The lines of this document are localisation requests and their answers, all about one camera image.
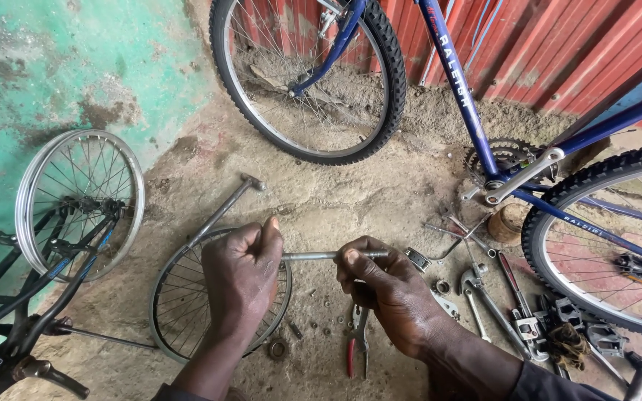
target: blue bicycle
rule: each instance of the blue bicycle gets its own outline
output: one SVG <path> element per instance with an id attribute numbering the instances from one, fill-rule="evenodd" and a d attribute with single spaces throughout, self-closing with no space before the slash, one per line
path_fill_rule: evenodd
<path id="1" fill-rule="evenodd" d="M 559 160 L 640 121 L 642 102 L 545 146 L 488 141 L 437 0 L 416 3 L 474 144 L 466 164 L 486 203 L 514 196 L 533 205 L 522 232 L 530 266 L 587 312 L 642 333 L 642 149 L 544 185 Z M 405 67 L 377 0 L 213 0 L 210 40 L 245 118 L 300 159 L 355 163 L 400 122 Z"/>

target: sleeve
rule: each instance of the sleeve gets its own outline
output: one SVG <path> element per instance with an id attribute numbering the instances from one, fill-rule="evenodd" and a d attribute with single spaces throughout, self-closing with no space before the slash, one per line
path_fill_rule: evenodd
<path id="1" fill-rule="evenodd" d="M 176 389 L 169 386 L 168 384 L 163 384 L 160 386 L 158 393 L 155 394 L 155 397 L 150 401 L 211 401 L 207 398 L 202 398 L 199 395 L 190 394 L 189 392 L 183 391 L 181 389 Z"/>
<path id="2" fill-rule="evenodd" d="M 591 386 L 560 378 L 546 369 L 524 361 L 522 374 L 509 401 L 618 401 Z"/>

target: bicycle wheel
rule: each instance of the bicycle wheel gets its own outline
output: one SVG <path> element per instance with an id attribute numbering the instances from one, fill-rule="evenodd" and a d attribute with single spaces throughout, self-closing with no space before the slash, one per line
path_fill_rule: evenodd
<path id="1" fill-rule="evenodd" d="M 180 363 L 190 360 L 211 322 L 200 261 L 202 248 L 235 228 L 214 228 L 192 248 L 183 245 L 165 264 L 153 286 L 149 308 L 153 339 L 165 355 Z M 289 305 L 291 287 L 291 268 L 287 262 L 281 262 L 272 307 L 264 315 L 244 356 L 277 329 Z"/>
<path id="2" fill-rule="evenodd" d="M 333 44 L 345 11 L 329 3 L 333 10 L 313 0 L 213 0 L 210 41 L 227 93 L 259 132 L 299 159 L 343 165 L 366 159 L 395 132 L 405 67 L 387 16 L 368 0 L 358 34 L 330 71 L 304 96 L 288 96 Z"/>
<path id="3" fill-rule="evenodd" d="M 69 131 L 48 142 L 26 169 L 16 196 L 16 237 L 24 258 L 44 274 L 64 259 L 55 252 L 44 258 L 49 240 L 56 238 L 72 248 L 97 243 L 103 230 L 93 233 L 95 227 L 117 211 L 116 227 L 85 277 L 92 281 L 111 271 L 128 252 L 144 205 L 142 170 L 120 138 L 98 130 Z M 51 211 L 55 216 L 34 235 L 34 223 Z M 70 281 L 87 254 L 79 251 L 54 279 Z"/>
<path id="4" fill-rule="evenodd" d="M 578 171 L 544 200 L 642 247 L 642 149 Z M 636 218 L 593 200 L 622 206 Z M 549 287 L 586 312 L 642 334 L 640 256 L 536 207 L 524 221 L 522 247 Z"/>

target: fingernail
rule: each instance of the fingernail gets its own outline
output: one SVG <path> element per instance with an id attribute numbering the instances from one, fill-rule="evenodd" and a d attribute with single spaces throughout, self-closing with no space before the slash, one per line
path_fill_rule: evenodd
<path id="1" fill-rule="evenodd" d="M 346 261 L 348 263 L 356 263 L 356 260 L 358 260 L 358 251 L 352 249 L 346 252 Z"/>

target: blue bicycle frame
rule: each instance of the blue bicycle frame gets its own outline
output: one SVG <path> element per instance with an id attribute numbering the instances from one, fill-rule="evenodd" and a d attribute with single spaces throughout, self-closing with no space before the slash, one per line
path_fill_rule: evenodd
<path id="1" fill-rule="evenodd" d="M 307 81 L 291 87 L 290 96 L 299 96 L 303 94 L 303 91 L 306 88 L 313 85 L 316 81 L 318 81 L 318 79 L 323 76 L 323 74 L 328 72 L 331 65 L 343 53 L 353 34 L 357 31 L 357 21 L 360 17 L 360 11 L 365 8 L 366 1 L 367 0 L 352 0 L 347 5 L 347 7 L 345 8 L 347 12 L 343 20 L 341 20 L 340 22 L 340 31 L 336 36 L 336 39 L 334 40 L 334 44 L 329 51 L 326 60 L 323 61 L 320 67 L 308 71 L 310 78 Z M 427 24 L 430 36 L 432 37 L 435 48 L 437 50 L 437 54 L 440 57 L 442 68 L 447 75 L 448 83 L 450 85 L 452 93 L 454 94 L 455 101 L 459 106 L 460 113 L 462 114 L 462 119 L 464 120 L 470 139 L 472 140 L 472 144 L 477 151 L 477 156 L 481 162 L 482 168 L 484 169 L 486 182 L 494 181 L 495 183 L 507 183 L 513 177 L 515 177 L 518 172 L 510 173 L 508 170 L 500 170 L 495 163 L 494 155 L 492 154 L 492 150 L 489 147 L 489 141 L 487 141 L 486 135 L 484 134 L 484 129 L 482 128 L 482 125 L 479 121 L 477 107 L 474 104 L 474 99 L 472 99 L 472 96 L 469 93 L 467 80 L 465 79 L 464 73 L 462 71 L 462 65 L 460 63 L 460 60 L 457 58 L 457 52 L 455 51 L 454 44 L 452 43 L 452 40 L 450 38 L 450 32 L 448 31 L 447 25 L 445 24 L 444 18 L 442 16 L 440 5 L 438 4 L 437 0 L 414 1 L 419 5 L 423 18 L 425 19 L 425 23 Z M 640 120 L 642 120 L 642 101 L 618 114 L 611 116 L 610 118 L 607 118 L 601 123 L 597 123 L 591 127 L 577 132 L 570 138 L 567 138 L 560 143 L 553 144 L 550 149 L 559 149 L 563 151 L 564 155 L 568 155 L 579 149 L 589 146 L 596 141 L 600 141 L 601 139 L 610 136 L 612 133 L 615 133 L 622 128 L 637 123 Z M 529 169 L 530 167 L 531 164 L 525 167 L 525 169 Z M 608 232 L 600 227 L 596 227 L 595 225 L 588 223 L 583 219 L 576 217 L 575 215 L 565 213 L 564 211 L 554 207 L 553 205 L 550 205 L 546 201 L 532 194 L 532 191 L 545 192 L 550 188 L 551 187 L 548 186 L 540 186 L 525 182 L 509 194 L 522 199 L 522 201 L 526 201 L 531 205 L 534 205 L 545 213 L 574 224 L 585 231 L 588 231 L 594 235 L 598 235 L 599 237 L 604 238 L 609 242 L 612 242 L 620 247 L 623 247 L 642 256 L 642 247 L 632 242 L 626 241 L 618 235 L 613 234 L 612 232 Z M 615 205 L 603 200 L 584 198 L 579 202 L 589 205 L 595 205 L 613 213 L 627 215 L 632 218 L 642 220 L 641 211 L 625 208 L 623 206 Z"/>

